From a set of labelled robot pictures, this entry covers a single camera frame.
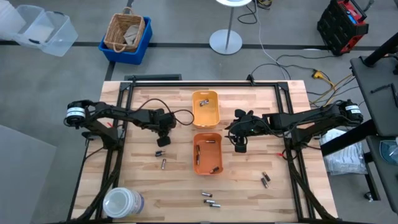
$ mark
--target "yellow bin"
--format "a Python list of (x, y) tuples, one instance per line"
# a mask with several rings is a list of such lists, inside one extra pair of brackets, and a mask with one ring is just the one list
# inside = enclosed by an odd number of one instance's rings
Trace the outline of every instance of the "yellow bin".
[[(208, 103), (200, 106), (200, 102), (205, 100), (208, 100)], [(215, 128), (220, 122), (218, 94), (216, 91), (200, 90), (193, 92), (192, 108), (195, 116), (193, 125), (197, 128)]]

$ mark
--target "blue bin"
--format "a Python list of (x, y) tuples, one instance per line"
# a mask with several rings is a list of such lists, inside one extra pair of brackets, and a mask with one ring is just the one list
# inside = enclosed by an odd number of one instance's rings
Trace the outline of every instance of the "blue bin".
[(152, 28), (150, 27), (150, 18), (144, 17), (145, 21), (145, 30), (144, 34), (141, 37), (138, 48), (135, 52), (121, 52), (116, 53), (113, 49), (108, 49), (104, 44), (104, 38), (102, 38), (100, 45), (98, 46), (99, 50), (104, 52), (105, 57), (110, 62), (121, 62), (121, 63), (129, 63), (133, 65), (140, 65), (142, 62), (142, 58), (144, 58), (145, 51), (148, 48), (148, 44), (150, 38), (152, 37)]

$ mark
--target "wicker basket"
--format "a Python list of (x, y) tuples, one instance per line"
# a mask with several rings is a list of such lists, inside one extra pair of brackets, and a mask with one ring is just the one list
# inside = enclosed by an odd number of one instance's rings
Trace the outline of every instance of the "wicker basket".
[[(134, 15), (130, 7), (125, 7), (123, 11), (125, 9), (129, 9), (131, 14), (116, 13), (113, 15), (104, 39), (105, 45), (117, 53), (123, 51), (135, 52), (145, 29), (144, 18), (142, 16)], [(132, 45), (127, 45), (124, 44), (126, 41), (124, 40), (123, 35), (131, 25), (139, 25), (139, 28), (134, 43), (132, 43)]]

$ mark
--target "white floor lamp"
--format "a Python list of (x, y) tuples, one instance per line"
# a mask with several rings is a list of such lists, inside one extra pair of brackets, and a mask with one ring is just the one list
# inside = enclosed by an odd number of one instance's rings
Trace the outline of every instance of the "white floor lamp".
[(217, 0), (224, 6), (231, 7), (231, 16), (229, 18), (229, 26), (227, 29), (221, 29), (214, 32), (210, 37), (210, 47), (219, 54), (229, 55), (236, 53), (242, 47), (241, 36), (231, 30), (234, 8), (249, 4), (251, 0)]

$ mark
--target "plastic jar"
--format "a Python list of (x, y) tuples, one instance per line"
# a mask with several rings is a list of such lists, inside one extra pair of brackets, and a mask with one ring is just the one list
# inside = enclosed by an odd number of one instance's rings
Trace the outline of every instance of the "plastic jar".
[(135, 190), (117, 187), (105, 195), (103, 208), (112, 218), (139, 214), (144, 208), (144, 197)]

